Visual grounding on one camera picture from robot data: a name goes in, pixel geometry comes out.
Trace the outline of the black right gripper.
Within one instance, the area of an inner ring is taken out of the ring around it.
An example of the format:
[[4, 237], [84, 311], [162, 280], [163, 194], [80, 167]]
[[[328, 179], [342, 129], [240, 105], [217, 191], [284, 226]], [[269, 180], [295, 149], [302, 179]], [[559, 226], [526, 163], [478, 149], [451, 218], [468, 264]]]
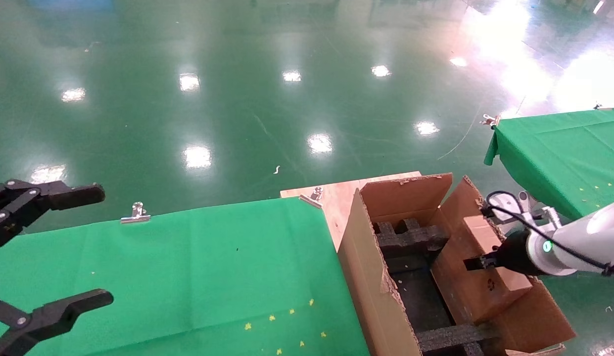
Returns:
[[517, 273], [535, 273], [535, 265], [527, 253], [530, 230], [515, 230], [508, 234], [497, 253], [486, 253], [463, 260], [468, 271], [504, 267]]

